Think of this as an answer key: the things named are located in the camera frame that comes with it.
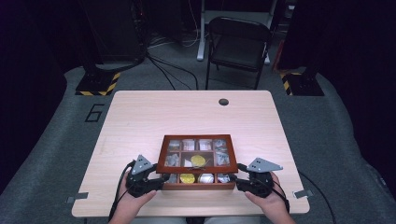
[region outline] metal bracket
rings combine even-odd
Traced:
[[[153,165],[151,164],[151,162],[148,161],[148,159],[146,159],[142,155],[139,155],[137,157],[136,163],[134,164],[134,167],[132,168],[132,174],[133,175],[140,174],[143,171],[148,170],[152,166]]]
[[[293,192],[293,196],[296,199],[303,198],[303,197],[309,198],[311,196],[314,196],[314,193],[310,189],[307,189],[307,190],[303,189],[303,190],[300,190],[300,191],[297,191],[297,192]]]
[[[283,166],[272,163],[270,161],[263,160],[262,158],[256,158],[248,167],[247,170],[256,173],[265,173],[270,171],[283,170]]]
[[[87,199],[87,198],[88,198],[88,192],[77,193],[74,197],[67,197],[64,202],[65,203],[73,203],[75,200]]]

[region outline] yellow and black tape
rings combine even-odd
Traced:
[[[93,96],[93,95],[110,95],[113,92],[114,88],[116,87],[117,81],[119,80],[120,73],[114,75],[113,79],[111,80],[110,85],[108,86],[106,91],[76,91],[76,95],[86,95],[86,96]]]
[[[301,73],[288,73],[288,74],[299,76]],[[280,77],[282,78],[283,87],[285,88],[286,94],[287,95],[293,95],[293,92],[291,92],[291,88],[290,88],[289,82],[286,79],[286,74],[285,73],[281,73]]]

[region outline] hand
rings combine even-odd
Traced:
[[[271,172],[271,176],[277,184],[280,185],[279,179],[277,176]],[[282,193],[282,189],[279,185],[274,184],[274,189],[279,193]],[[245,195],[249,200],[253,203],[257,204],[264,214],[273,222],[273,223],[282,223],[282,224],[291,224],[295,223],[291,218],[288,210],[286,209],[285,202],[275,193],[271,193],[266,198],[258,197],[248,191],[245,192]]]
[[[127,176],[128,172],[125,173],[124,178],[122,179],[119,191],[119,198],[127,190],[125,186]],[[144,194],[138,198],[135,198],[128,192],[125,193],[119,201],[116,212],[114,213],[114,216],[113,218],[111,218],[109,223],[131,223],[131,221],[134,220],[134,218],[136,217],[140,208],[145,205],[145,203],[150,201],[156,195],[156,193],[157,191],[152,190],[149,193]]]

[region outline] table leg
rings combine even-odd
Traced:
[[[201,2],[201,38],[197,55],[198,61],[203,61],[205,54],[205,0],[201,0]]]

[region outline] black curtain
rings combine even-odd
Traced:
[[[64,73],[81,66],[67,17],[98,62],[78,0],[4,0],[0,3],[0,192],[44,132],[66,89]]]
[[[395,196],[396,3],[351,1],[299,0],[279,68],[318,65],[346,106],[361,155]],[[348,10],[338,20],[333,15],[344,4]],[[328,39],[326,29],[332,25],[339,29]],[[312,63],[316,58],[320,63]]]

